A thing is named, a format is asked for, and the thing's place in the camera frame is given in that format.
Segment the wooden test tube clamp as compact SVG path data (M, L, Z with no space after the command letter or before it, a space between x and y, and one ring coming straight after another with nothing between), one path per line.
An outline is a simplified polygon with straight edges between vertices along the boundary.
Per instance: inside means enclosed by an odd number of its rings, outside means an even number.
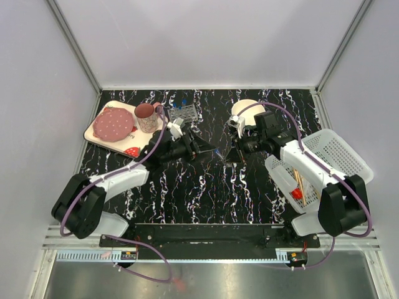
M304 187L303 187L302 176L299 174L298 170L296 170L296 169L293 169L293 173L294 173L294 177L297 181L298 188L299 188L299 192L297 192L297 194L294 197L299 198L299 196L300 196L303 205L306 206L307 203L306 203L305 191L304 191Z

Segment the white wash bottle red cap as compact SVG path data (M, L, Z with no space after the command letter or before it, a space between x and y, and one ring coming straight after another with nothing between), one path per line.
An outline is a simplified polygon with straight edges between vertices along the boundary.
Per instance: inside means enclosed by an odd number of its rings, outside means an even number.
M276 184L281 189L284 195L293 199L302 199L303 194L299 187L297 179L293 178L285 167L279 165L276 170Z

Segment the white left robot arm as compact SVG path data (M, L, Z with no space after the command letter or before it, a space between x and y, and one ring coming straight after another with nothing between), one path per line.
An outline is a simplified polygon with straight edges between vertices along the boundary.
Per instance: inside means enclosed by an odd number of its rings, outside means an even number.
M87 177L73 175L54 204L51 215L60 222L60 235L85 239L92 234L111 235L122 247L135 238L129 221L103 207L115 196L147 183L152 173L179 159L192 163L213 153L216 147L200 138L191 128L179 137L169 129L154 132L138 158L112 172Z

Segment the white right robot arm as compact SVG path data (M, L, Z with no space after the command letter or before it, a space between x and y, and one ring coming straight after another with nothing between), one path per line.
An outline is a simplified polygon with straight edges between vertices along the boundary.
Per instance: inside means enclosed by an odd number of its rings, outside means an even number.
M228 120L233 146L226 160L245 163L266 152L265 167L298 214L283 231L284 242L297 247L306 235L336 237L366 224L372 229L366 185L373 171L336 132L323 129L308 137L283 130L273 112L232 112Z

